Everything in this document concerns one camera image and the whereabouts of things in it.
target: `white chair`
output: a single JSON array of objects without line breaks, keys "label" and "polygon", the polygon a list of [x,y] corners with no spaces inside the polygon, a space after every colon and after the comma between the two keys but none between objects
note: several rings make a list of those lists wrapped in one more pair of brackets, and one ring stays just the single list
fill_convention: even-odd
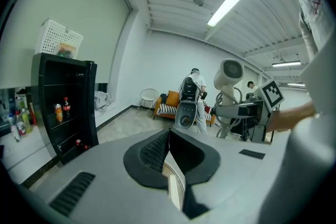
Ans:
[{"label": "white chair", "polygon": [[139,109],[141,109],[141,103],[144,101],[144,107],[146,107],[146,102],[150,103],[150,110],[153,108],[153,102],[156,100],[159,96],[158,91],[154,89],[145,89],[140,93],[141,101]]}]

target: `face mask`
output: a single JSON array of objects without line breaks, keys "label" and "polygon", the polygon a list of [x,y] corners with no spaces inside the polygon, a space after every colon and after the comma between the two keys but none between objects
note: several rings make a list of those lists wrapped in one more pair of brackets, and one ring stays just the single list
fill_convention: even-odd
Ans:
[{"label": "face mask", "polygon": [[197,72],[194,72],[194,73],[192,73],[191,74],[191,76],[192,76],[192,78],[193,78],[193,80],[196,80],[196,79],[198,79],[199,78],[199,73],[197,73]]}]

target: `orange can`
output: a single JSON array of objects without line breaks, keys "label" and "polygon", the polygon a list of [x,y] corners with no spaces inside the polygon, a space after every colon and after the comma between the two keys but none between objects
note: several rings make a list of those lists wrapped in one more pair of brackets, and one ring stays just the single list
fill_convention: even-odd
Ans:
[{"label": "orange can", "polygon": [[56,114],[56,120],[58,122],[62,122],[63,113],[62,113],[62,106],[60,104],[55,104],[55,114]]}]

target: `person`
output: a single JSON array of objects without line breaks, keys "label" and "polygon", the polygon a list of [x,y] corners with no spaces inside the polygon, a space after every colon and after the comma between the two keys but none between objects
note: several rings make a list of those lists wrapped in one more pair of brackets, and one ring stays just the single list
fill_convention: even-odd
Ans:
[{"label": "person", "polygon": [[255,84],[253,83],[253,81],[249,81],[247,83],[247,87],[250,88],[250,89],[252,89],[252,90],[254,90],[254,91],[258,89],[258,87],[255,86]]},{"label": "person", "polygon": [[[326,0],[299,0],[301,11],[299,26],[307,46],[310,60],[326,43],[336,40],[335,17]],[[267,132],[292,129],[299,121],[314,116],[314,105],[308,102],[297,108],[273,111]]]},{"label": "person", "polygon": [[[204,78],[200,75],[200,70],[198,68],[193,68],[191,70],[190,75],[187,77],[192,78],[193,81],[196,83],[198,88],[201,90],[201,93],[205,93],[205,80]],[[196,113],[196,125],[197,125],[197,132],[199,134],[206,134],[206,120],[205,120],[205,108],[204,108],[204,103],[201,99],[201,95],[198,97],[197,101],[197,113]]]}]

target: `floor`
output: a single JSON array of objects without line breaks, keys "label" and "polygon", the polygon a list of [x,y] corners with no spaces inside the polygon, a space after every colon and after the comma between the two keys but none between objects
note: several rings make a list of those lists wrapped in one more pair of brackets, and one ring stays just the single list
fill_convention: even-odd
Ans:
[{"label": "floor", "polygon": [[[98,131],[99,144],[135,135],[137,133],[162,128],[171,128],[173,126],[174,120],[160,117],[155,117],[155,120],[153,120],[152,114],[153,111],[149,110],[138,110],[134,108],[128,109],[122,115]],[[196,124],[194,124],[190,130],[197,132]],[[212,124],[212,127],[210,127],[209,124],[207,125],[207,135],[209,136],[215,137],[218,130],[219,126],[216,124]],[[268,141],[270,141],[270,136],[270,133],[268,133],[266,136]],[[228,134],[226,139],[238,140],[239,136]],[[54,166],[51,170],[45,173],[43,177],[36,181],[31,186],[30,190],[34,191],[37,189],[46,178],[54,174],[58,169],[59,166]]]}]

